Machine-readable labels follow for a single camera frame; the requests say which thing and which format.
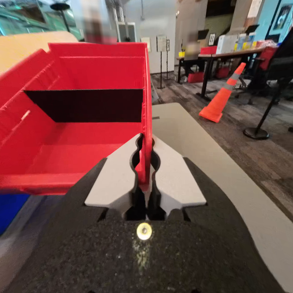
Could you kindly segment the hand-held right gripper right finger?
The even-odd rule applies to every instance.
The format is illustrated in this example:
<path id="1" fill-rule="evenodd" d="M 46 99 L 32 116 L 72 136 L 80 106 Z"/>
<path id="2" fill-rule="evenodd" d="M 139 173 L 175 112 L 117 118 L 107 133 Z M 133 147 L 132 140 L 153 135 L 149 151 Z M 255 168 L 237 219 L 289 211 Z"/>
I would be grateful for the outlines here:
<path id="1" fill-rule="evenodd" d="M 148 218 L 165 220 L 172 210 L 207 204 L 184 157 L 158 137 L 153 137 L 151 166 L 152 190 Z"/>

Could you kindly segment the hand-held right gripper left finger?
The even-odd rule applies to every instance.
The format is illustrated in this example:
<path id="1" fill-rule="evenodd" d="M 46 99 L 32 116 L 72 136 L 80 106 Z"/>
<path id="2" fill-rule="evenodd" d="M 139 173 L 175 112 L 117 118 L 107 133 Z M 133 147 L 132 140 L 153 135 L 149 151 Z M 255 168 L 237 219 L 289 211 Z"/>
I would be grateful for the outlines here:
<path id="1" fill-rule="evenodd" d="M 97 176 L 85 205 L 118 211 L 127 220 L 145 220 L 145 196 L 135 167 L 140 163 L 143 134 L 136 134 L 110 154 Z"/>

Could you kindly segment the blue plastic bin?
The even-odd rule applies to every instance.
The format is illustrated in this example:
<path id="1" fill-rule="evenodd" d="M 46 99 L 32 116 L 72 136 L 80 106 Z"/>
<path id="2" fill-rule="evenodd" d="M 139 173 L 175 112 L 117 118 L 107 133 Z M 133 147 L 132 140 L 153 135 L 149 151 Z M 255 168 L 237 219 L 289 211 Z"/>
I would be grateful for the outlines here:
<path id="1" fill-rule="evenodd" d="M 6 231 L 28 198 L 26 194 L 0 195 L 0 235 Z"/>

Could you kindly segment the red plastic bin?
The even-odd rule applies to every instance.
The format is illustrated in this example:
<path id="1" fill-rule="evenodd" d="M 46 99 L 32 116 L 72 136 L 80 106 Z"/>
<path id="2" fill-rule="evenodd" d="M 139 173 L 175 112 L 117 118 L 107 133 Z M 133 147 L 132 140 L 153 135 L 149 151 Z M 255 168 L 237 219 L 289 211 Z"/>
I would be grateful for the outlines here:
<path id="1" fill-rule="evenodd" d="M 149 183 L 152 95 L 144 43 L 50 43 L 1 76 L 3 194 L 64 195 L 143 134 L 135 170 Z"/>

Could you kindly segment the grey desk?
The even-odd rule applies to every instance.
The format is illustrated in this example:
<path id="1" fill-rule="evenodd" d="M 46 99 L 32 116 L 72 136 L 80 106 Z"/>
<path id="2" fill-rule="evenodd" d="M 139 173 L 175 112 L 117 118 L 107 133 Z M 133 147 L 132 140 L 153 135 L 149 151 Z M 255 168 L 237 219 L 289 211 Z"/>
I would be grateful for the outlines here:
<path id="1" fill-rule="evenodd" d="M 1 260 L 1 292 L 292 292 L 292 221 L 180 104 L 152 109 L 152 146 L 184 157 L 207 204 L 150 220 L 150 158 L 145 220 L 86 206 L 105 157 Z"/>

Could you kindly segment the orange traffic cone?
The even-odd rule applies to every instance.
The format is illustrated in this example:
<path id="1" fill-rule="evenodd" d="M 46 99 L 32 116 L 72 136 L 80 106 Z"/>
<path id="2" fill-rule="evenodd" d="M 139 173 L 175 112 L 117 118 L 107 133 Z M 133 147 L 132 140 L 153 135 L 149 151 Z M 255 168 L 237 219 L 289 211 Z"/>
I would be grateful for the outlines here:
<path id="1" fill-rule="evenodd" d="M 225 108 L 232 93 L 233 87 L 236 85 L 237 80 L 239 79 L 245 66 L 246 63 L 244 62 L 238 66 L 235 72 L 231 75 L 225 85 L 218 91 L 210 103 L 199 112 L 199 116 L 215 123 L 220 121 L 222 117 L 222 111 Z"/>

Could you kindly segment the wooden background table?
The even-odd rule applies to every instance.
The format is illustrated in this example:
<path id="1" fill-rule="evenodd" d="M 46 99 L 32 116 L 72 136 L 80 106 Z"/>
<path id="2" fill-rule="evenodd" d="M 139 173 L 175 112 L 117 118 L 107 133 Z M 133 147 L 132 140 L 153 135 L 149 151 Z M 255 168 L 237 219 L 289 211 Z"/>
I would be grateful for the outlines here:
<path id="1" fill-rule="evenodd" d="M 242 56 L 245 57 L 252 57 L 254 54 L 260 55 L 263 51 L 266 51 L 268 48 L 273 48 L 272 46 L 262 46 L 253 49 L 246 49 L 246 50 L 239 50 L 239 51 L 232 51 L 229 53 L 220 53 L 220 54 L 199 54 L 197 59 L 186 59 L 186 57 L 177 57 L 179 61 L 178 65 L 178 74 L 177 74 L 177 83 L 180 84 L 181 82 L 181 68 L 185 65 L 195 65 L 198 61 L 205 62 L 205 71 L 203 75 L 203 84 L 200 93 L 196 93 L 196 96 L 202 98 L 206 101 L 210 101 L 210 98 L 207 96 L 208 94 L 216 93 L 217 90 L 208 91 L 207 90 L 207 83 L 211 75 L 213 62 L 216 60 L 230 60 L 235 58 L 240 58 Z"/>

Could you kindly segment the black sign stand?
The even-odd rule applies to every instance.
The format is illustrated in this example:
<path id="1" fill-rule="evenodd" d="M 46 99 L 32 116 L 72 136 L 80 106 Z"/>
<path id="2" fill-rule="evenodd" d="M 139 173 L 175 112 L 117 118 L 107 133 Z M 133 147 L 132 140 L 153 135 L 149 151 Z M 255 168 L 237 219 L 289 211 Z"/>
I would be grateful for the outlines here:
<path id="1" fill-rule="evenodd" d="M 156 36 L 156 50 L 160 53 L 160 87 L 163 89 L 162 85 L 162 53 L 166 53 L 166 78 L 168 79 L 168 52 L 170 51 L 170 40 L 166 35 L 157 35 Z"/>

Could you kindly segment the black office chair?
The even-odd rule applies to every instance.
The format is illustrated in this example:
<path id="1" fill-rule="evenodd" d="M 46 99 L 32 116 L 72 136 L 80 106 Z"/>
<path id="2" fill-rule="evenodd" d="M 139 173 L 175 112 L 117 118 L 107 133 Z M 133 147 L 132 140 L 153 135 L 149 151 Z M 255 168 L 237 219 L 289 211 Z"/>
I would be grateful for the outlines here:
<path id="1" fill-rule="evenodd" d="M 293 77 L 293 31 L 288 32 L 278 47 L 267 47 L 255 60 L 251 82 L 244 92 L 250 94 L 248 105 L 253 105 L 255 96 L 271 95 L 277 105 L 282 91 Z"/>

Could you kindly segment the wooden book stand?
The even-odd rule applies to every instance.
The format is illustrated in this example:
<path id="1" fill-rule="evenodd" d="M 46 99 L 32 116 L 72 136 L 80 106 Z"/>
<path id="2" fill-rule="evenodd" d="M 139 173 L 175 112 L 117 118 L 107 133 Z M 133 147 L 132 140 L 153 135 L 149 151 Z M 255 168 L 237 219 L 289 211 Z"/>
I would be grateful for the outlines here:
<path id="1" fill-rule="evenodd" d="M 0 37 L 0 74 L 18 64 L 35 51 L 49 51 L 48 43 L 71 43 L 78 39 L 67 31 L 17 34 Z"/>

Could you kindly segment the black stanchion post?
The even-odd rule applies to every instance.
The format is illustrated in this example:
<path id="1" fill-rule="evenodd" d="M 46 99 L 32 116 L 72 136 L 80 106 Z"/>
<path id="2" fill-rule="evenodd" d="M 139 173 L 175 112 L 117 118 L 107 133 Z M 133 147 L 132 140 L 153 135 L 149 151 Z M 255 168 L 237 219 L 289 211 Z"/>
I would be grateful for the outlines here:
<path id="1" fill-rule="evenodd" d="M 270 110 L 272 109 L 272 107 L 278 104 L 281 92 L 289 85 L 291 80 L 292 80 L 292 76 L 290 76 L 289 78 L 282 78 L 278 82 L 278 86 L 276 87 L 276 90 L 273 93 L 272 99 L 270 103 L 268 104 L 258 125 L 256 127 L 248 127 L 245 130 L 243 130 L 243 134 L 246 137 L 254 139 L 254 140 L 266 140 L 269 138 L 269 133 L 265 131 L 264 129 L 262 129 L 261 127 L 265 119 L 267 118 Z"/>

